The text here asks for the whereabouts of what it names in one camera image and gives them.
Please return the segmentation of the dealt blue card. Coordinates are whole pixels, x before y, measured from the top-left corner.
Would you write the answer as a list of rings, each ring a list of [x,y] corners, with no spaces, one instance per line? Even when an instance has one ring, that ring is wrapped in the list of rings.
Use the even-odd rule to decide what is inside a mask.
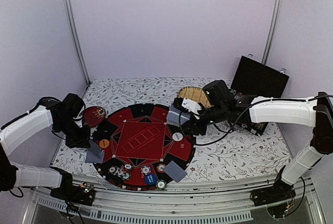
[[[93,155],[95,157],[100,157],[100,154],[102,152],[101,147],[97,143],[95,143],[93,140],[89,141],[89,145],[90,145],[90,148],[88,151],[89,154]]]
[[[174,161],[171,161],[168,165],[166,165],[163,168],[163,171],[175,182],[180,182],[187,175],[187,172]]]
[[[104,157],[105,157],[104,152],[100,152],[99,154],[94,154],[94,153],[88,152],[86,154],[85,163],[101,164],[104,162]]]

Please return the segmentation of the orange big blind button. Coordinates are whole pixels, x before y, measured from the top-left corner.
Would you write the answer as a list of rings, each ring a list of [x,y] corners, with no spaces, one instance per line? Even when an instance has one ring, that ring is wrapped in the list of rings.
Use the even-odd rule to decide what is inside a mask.
[[[107,140],[107,139],[103,139],[99,142],[99,146],[102,148],[102,149],[105,149],[107,148],[108,146],[110,145],[110,141]]]

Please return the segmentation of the white dealer button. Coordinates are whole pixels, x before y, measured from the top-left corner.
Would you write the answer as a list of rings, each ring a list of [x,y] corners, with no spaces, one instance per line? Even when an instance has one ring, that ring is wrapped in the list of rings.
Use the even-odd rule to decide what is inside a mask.
[[[184,138],[183,134],[182,133],[179,133],[179,132],[175,132],[173,133],[172,135],[172,139],[176,142],[179,142],[179,141],[182,141]]]

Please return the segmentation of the round red black poker mat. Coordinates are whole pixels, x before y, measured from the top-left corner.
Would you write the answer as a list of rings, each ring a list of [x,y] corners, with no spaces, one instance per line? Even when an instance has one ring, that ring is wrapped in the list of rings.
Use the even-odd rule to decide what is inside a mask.
[[[169,108],[161,104],[133,104],[121,108],[106,117],[92,134],[92,140],[99,145],[103,139],[110,145],[102,149],[104,162],[94,163],[99,175],[109,183],[126,190],[146,191],[157,189],[155,185],[147,185],[145,175],[141,173],[143,166],[150,166],[151,173],[166,185],[173,180],[165,173],[159,173],[159,164],[168,165],[174,161],[186,171],[195,154],[195,138],[184,136],[182,141],[172,139],[175,132],[182,133],[173,125],[167,124]],[[131,178],[127,181],[116,176],[123,165],[133,166]]]

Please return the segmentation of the blue white poker chip stack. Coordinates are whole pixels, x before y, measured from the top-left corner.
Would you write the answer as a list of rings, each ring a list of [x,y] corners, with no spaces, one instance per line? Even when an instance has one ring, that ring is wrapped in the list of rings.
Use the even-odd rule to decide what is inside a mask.
[[[122,170],[122,169],[119,169],[116,172],[116,176],[118,176],[119,178],[121,178],[124,181],[127,181],[131,178],[131,174],[129,172],[126,172],[126,171]]]

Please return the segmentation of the red white poker chip stack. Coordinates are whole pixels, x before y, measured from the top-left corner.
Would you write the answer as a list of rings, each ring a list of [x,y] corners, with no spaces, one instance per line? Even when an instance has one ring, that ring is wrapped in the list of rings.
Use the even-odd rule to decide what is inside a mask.
[[[165,167],[166,167],[165,164],[159,164],[159,165],[157,166],[157,171],[158,171],[159,173],[163,173]]]

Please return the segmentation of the green poker chip stack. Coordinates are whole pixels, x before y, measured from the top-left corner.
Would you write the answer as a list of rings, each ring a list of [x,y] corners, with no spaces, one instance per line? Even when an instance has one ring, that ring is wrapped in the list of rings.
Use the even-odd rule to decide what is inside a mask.
[[[166,186],[167,186],[167,183],[164,180],[158,180],[156,182],[156,187],[159,190],[164,190],[166,188]]]

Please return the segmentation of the blue small blind button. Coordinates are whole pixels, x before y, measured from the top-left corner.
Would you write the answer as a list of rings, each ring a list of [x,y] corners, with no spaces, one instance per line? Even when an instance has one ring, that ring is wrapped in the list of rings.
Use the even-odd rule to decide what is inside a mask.
[[[144,181],[147,185],[155,185],[157,182],[157,176],[154,174],[148,174],[145,176]]]

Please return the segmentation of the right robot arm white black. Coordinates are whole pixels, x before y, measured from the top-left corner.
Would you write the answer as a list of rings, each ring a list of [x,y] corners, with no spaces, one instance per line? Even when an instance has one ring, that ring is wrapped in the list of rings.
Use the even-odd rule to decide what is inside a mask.
[[[178,97],[181,113],[189,113],[185,123],[177,121],[181,131],[205,135],[207,126],[222,121],[235,125],[285,123],[313,129],[308,145],[277,174],[272,186],[250,193],[255,206],[272,204],[295,197],[294,184],[312,169],[324,155],[332,154],[332,103],[325,92],[307,98],[265,98],[237,96],[223,80],[213,81],[202,89],[210,107],[188,97]]]

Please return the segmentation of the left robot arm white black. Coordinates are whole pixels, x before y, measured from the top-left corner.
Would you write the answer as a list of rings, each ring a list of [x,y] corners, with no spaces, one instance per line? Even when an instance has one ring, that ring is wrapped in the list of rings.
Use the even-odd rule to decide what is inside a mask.
[[[13,188],[42,187],[50,189],[52,197],[67,204],[92,205],[95,197],[92,184],[85,182],[75,186],[72,175],[63,169],[22,165],[8,158],[25,141],[47,128],[51,128],[54,134],[63,133],[68,148],[89,149],[91,129],[86,124],[78,125],[84,121],[81,114],[84,108],[85,103],[77,94],[69,93],[62,101],[42,97],[31,110],[1,127],[2,192]]]

